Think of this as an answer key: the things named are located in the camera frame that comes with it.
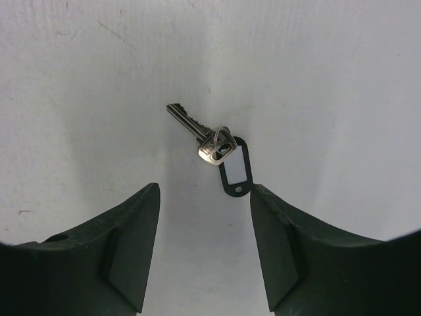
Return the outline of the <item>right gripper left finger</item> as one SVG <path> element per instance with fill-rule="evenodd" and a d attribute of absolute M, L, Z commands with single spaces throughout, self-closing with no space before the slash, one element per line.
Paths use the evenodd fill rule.
<path fill-rule="evenodd" d="M 141 313 L 160 202 L 159 185 L 150 183 L 43 242 L 1 244 L 1 314 Z"/>

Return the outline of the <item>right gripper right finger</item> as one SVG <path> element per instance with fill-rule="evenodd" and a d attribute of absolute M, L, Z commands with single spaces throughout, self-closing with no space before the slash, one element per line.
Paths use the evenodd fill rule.
<path fill-rule="evenodd" d="M 419 232 L 389 241 L 353 234 L 260 184 L 250 206 L 273 314 L 420 314 Z"/>

